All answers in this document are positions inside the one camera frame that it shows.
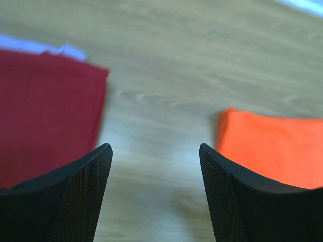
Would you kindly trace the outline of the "orange t-shirt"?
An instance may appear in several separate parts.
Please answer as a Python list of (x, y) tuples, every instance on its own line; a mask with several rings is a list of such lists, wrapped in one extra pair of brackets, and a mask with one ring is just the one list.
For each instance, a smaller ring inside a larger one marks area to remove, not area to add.
[(322, 186), (322, 118), (229, 108), (219, 116), (216, 150), (269, 179), (306, 189)]

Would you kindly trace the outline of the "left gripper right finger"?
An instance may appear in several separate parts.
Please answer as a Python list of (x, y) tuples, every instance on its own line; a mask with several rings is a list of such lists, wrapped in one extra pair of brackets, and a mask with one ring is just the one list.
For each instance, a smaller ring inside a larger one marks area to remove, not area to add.
[(199, 157), (216, 241), (322, 241), (322, 188), (266, 178), (205, 143)]

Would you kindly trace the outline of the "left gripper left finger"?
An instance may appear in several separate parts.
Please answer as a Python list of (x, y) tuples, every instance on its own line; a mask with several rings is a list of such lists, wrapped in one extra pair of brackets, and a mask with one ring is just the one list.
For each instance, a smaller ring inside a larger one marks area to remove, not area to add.
[(1, 241), (93, 241), (112, 155), (105, 143), (54, 171), (1, 188)]

